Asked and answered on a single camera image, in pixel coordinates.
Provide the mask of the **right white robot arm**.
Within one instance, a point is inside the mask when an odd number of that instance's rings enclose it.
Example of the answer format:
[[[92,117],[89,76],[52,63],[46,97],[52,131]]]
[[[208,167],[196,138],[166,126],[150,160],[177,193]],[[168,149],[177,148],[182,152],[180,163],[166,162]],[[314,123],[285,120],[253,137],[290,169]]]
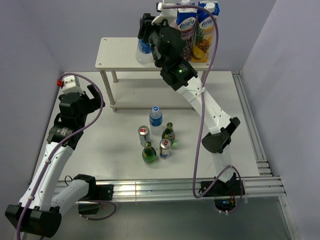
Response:
[[[240,120],[222,110],[205,88],[205,80],[183,59],[181,54],[185,44],[180,32],[169,26],[168,18],[158,20],[144,13],[139,24],[138,39],[150,45],[154,65],[160,68],[160,76],[201,116],[200,128],[208,128],[206,136],[199,133],[196,152],[203,146],[212,154],[218,175],[203,193],[195,192],[194,197],[199,199],[206,196],[214,186],[220,194],[229,194],[240,175],[232,165],[230,155],[231,136],[240,125]]]

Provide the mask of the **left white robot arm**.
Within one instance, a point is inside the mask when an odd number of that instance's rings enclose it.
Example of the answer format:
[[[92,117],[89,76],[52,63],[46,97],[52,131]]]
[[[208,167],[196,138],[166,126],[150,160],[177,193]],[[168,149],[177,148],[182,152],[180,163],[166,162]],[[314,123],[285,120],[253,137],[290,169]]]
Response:
[[[94,111],[99,114],[105,106],[102,93],[95,84],[87,89],[89,98],[81,88],[64,92],[58,99],[59,113],[49,130],[43,159],[25,194],[16,205],[8,205],[5,216],[16,229],[17,239],[21,233],[51,238],[58,231],[65,212],[78,200],[91,200],[98,195],[96,179],[78,174],[71,184],[53,196],[62,170],[75,151],[84,130],[87,116]]]

